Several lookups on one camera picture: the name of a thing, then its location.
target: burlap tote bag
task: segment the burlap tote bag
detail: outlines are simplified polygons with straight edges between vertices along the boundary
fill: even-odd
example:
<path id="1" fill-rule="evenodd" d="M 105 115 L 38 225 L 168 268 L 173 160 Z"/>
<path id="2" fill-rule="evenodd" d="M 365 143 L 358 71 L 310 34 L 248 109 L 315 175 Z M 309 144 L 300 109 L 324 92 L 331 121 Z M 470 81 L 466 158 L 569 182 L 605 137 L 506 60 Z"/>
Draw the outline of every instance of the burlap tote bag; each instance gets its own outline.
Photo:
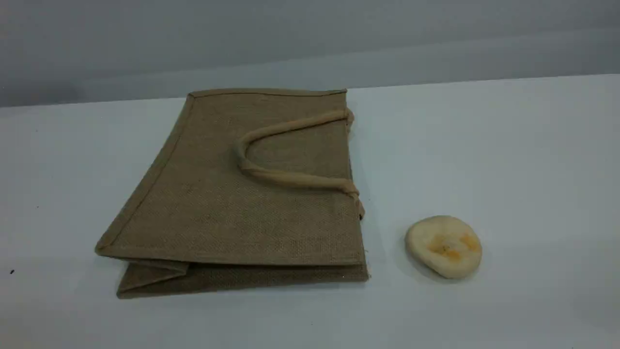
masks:
<path id="1" fill-rule="evenodd" d="M 188 95 L 96 246 L 119 297 L 368 279 L 346 91 Z"/>

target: bread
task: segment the bread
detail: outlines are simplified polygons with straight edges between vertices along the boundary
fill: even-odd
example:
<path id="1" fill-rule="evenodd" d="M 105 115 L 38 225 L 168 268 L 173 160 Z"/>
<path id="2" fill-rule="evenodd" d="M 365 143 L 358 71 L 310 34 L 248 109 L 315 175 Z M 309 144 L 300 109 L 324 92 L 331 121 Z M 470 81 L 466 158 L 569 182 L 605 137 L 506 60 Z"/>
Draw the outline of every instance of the bread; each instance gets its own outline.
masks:
<path id="1" fill-rule="evenodd" d="M 469 276 L 482 260 L 482 246 L 473 229 L 448 215 L 436 215 L 412 225 L 405 242 L 414 258 L 449 279 Z"/>

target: toasted spot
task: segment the toasted spot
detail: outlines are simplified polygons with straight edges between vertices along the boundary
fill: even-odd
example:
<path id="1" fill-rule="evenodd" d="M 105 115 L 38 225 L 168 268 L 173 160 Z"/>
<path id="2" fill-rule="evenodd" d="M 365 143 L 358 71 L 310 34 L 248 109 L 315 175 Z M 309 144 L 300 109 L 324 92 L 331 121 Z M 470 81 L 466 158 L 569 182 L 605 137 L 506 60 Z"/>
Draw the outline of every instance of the toasted spot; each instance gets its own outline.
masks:
<path id="1" fill-rule="evenodd" d="M 445 238 L 441 235 L 436 235 L 433 240 L 428 244 L 427 249 L 433 253 L 444 256 L 450 261 L 456 262 L 461 260 L 461 254 L 454 251 L 450 246 L 444 244 Z"/>
<path id="2" fill-rule="evenodd" d="M 480 250 L 480 244 L 478 243 L 478 241 L 476 241 L 471 235 L 466 234 L 463 235 L 460 239 L 459 239 L 462 243 L 465 244 L 465 246 L 467 246 L 467 248 L 470 251 L 479 251 Z"/>

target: folded bag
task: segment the folded bag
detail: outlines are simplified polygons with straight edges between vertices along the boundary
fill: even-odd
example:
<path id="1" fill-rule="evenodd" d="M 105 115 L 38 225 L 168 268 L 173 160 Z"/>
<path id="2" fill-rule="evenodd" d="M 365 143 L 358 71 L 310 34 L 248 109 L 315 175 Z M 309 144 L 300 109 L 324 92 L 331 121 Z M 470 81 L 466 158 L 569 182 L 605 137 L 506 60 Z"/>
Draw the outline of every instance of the folded bag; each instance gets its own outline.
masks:
<path id="1" fill-rule="evenodd" d="M 120 298 L 368 279 L 346 90 L 187 96 L 95 252 Z"/>

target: burlap fabric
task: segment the burlap fabric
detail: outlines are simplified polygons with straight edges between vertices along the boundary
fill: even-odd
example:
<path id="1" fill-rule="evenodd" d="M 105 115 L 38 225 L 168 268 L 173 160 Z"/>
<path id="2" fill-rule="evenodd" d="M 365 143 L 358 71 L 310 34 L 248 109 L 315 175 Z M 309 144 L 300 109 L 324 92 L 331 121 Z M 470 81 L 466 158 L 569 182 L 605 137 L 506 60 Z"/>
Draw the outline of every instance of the burlap fabric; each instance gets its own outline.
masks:
<path id="1" fill-rule="evenodd" d="M 96 253 L 119 297 L 368 279 L 346 91 L 188 95 Z"/>

